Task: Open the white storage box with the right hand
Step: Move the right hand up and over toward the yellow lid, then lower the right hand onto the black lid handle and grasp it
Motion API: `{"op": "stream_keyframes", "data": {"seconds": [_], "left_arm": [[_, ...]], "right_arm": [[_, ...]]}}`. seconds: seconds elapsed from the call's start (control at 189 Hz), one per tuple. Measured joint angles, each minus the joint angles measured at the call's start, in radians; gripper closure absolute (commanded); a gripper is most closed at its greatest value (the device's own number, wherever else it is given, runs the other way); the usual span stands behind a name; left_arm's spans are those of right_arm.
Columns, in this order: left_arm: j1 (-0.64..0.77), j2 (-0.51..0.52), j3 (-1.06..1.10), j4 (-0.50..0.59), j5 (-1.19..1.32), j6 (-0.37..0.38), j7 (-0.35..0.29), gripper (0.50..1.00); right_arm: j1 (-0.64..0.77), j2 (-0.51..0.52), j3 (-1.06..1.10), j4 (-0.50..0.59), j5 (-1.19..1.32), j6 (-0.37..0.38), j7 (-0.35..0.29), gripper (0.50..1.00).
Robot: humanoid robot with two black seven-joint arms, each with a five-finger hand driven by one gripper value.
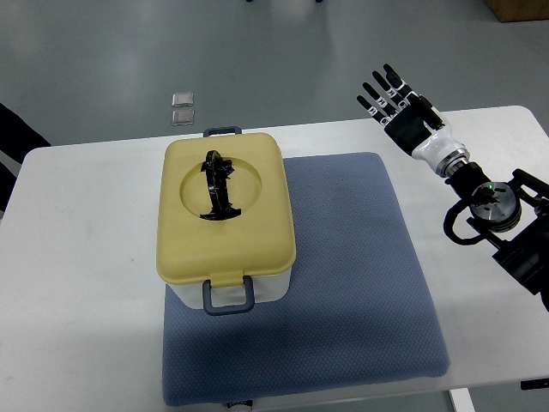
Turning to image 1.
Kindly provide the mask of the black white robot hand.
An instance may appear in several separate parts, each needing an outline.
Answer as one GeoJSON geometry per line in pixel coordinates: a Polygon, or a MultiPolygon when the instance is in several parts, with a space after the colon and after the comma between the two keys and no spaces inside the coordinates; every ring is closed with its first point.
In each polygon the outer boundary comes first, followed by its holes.
{"type": "Polygon", "coordinates": [[[372,72],[381,89],[363,83],[368,96],[359,95],[358,103],[400,150],[424,161],[436,175],[451,177],[469,163],[468,150],[452,136],[450,125],[425,96],[416,93],[389,64],[383,70],[372,72]]]}

